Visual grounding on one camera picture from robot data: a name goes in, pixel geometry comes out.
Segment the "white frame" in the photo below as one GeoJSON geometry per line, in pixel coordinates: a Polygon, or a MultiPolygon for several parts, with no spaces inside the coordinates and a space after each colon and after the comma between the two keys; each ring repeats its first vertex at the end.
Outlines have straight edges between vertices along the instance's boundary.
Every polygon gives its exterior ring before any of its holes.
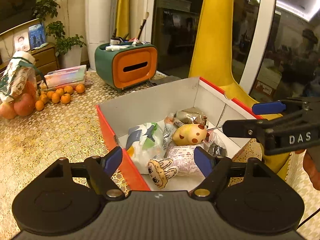
{"type": "Polygon", "coordinates": [[[260,0],[256,28],[239,85],[248,94],[256,80],[267,47],[276,0],[260,0]]]}
{"type": "Polygon", "coordinates": [[[149,17],[146,21],[146,25],[142,30],[140,38],[141,41],[151,42],[154,3],[155,0],[144,0],[143,11],[149,12],[149,17]]]}
{"type": "MultiPolygon", "coordinates": [[[[153,7],[155,0],[145,0],[144,11],[149,12],[146,26],[142,32],[142,40],[151,42],[153,7]]],[[[273,15],[276,9],[276,0],[260,0],[257,23],[254,30],[248,59],[244,67],[239,85],[246,93],[250,93],[260,70],[260,65],[267,47],[273,15]]]]}

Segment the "red box edge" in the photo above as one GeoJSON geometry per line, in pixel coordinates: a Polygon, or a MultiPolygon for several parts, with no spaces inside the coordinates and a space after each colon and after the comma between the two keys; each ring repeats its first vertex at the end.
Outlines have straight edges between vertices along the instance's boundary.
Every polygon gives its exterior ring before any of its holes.
{"type": "MultiPolygon", "coordinates": [[[[118,143],[116,142],[115,138],[116,134],[109,125],[108,121],[105,119],[99,105],[96,105],[96,109],[98,112],[98,118],[103,140],[108,150],[111,151],[114,147],[118,146],[118,143]]],[[[138,169],[132,162],[127,151],[123,148],[122,162],[119,166],[119,170],[121,171],[122,175],[124,176],[124,179],[128,183],[131,190],[150,191],[148,184],[145,182],[145,180],[139,173],[138,169]]]]}
{"type": "MultiPolygon", "coordinates": [[[[209,85],[210,87],[214,88],[215,90],[217,90],[218,92],[220,92],[221,94],[224,95],[225,91],[223,89],[221,89],[220,87],[216,86],[215,84],[212,84],[210,81],[204,79],[203,77],[200,77],[200,80],[203,81],[204,83],[206,83],[207,85],[209,85]]],[[[242,103],[241,101],[239,101],[236,98],[231,99],[232,102],[236,103],[238,106],[240,106],[242,109],[244,109],[245,111],[247,111],[249,114],[251,114],[252,116],[254,116],[256,119],[263,119],[263,117],[261,115],[256,115],[252,112],[252,108],[246,106],[244,103],[242,103]]]]}

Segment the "white flower pot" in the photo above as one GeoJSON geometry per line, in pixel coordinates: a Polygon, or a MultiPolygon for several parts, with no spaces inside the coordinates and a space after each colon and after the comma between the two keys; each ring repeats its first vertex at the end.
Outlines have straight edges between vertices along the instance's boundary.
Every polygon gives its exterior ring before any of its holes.
{"type": "Polygon", "coordinates": [[[80,66],[81,62],[81,48],[80,46],[73,46],[65,55],[60,57],[60,67],[69,68],[80,66]]]}

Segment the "apple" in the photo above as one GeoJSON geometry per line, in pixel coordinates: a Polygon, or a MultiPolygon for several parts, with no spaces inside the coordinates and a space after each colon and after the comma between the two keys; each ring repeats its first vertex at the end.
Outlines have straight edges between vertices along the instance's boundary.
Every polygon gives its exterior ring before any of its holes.
{"type": "Polygon", "coordinates": [[[12,103],[3,102],[0,105],[0,116],[2,116],[5,119],[12,119],[16,116],[16,112],[13,109],[12,103]]]}
{"type": "Polygon", "coordinates": [[[20,98],[16,99],[13,108],[20,116],[27,116],[33,112],[35,101],[30,94],[23,94],[20,98]]]}

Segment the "picture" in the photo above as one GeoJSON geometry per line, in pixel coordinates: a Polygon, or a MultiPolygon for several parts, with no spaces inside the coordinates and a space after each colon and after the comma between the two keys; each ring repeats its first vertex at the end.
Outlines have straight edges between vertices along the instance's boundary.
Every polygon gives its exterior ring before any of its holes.
{"type": "Polygon", "coordinates": [[[30,50],[28,32],[17,34],[14,37],[14,48],[16,51],[30,50]]]}
{"type": "Polygon", "coordinates": [[[45,43],[45,32],[43,23],[29,27],[29,40],[32,49],[45,43]]]}

